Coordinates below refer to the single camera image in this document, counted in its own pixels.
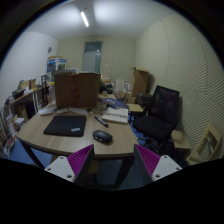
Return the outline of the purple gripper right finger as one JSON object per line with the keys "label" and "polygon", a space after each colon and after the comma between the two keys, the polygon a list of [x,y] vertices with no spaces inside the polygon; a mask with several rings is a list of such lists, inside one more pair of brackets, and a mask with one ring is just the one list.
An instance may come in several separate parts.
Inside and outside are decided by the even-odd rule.
{"label": "purple gripper right finger", "polygon": [[181,170],[181,167],[168,155],[159,156],[137,144],[134,145],[134,157],[144,182],[154,182]]}

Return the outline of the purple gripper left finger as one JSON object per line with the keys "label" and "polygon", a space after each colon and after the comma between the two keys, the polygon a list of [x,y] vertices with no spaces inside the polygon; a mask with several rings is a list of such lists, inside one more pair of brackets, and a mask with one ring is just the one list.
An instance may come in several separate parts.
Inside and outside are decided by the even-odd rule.
{"label": "purple gripper left finger", "polygon": [[83,183],[94,157],[94,145],[86,146],[70,156],[59,156],[45,171],[72,183]]}

